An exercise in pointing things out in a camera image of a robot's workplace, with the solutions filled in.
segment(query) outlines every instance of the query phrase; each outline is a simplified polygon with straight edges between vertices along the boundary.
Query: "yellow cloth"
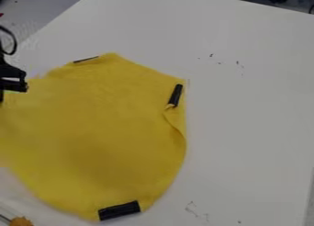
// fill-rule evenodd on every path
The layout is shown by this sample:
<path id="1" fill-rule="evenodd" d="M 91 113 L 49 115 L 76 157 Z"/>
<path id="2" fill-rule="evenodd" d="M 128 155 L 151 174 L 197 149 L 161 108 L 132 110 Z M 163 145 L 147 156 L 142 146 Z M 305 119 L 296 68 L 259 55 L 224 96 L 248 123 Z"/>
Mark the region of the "yellow cloth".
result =
<path id="1" fill-rule="evenodd" d="M 109 53 L 68 63 L 7 94 L 0 107 L 3 164 L 57 209 L 98 210 L 138 200 L 146 210 L 185 157 L 185 95 L 178 79 Z"/>

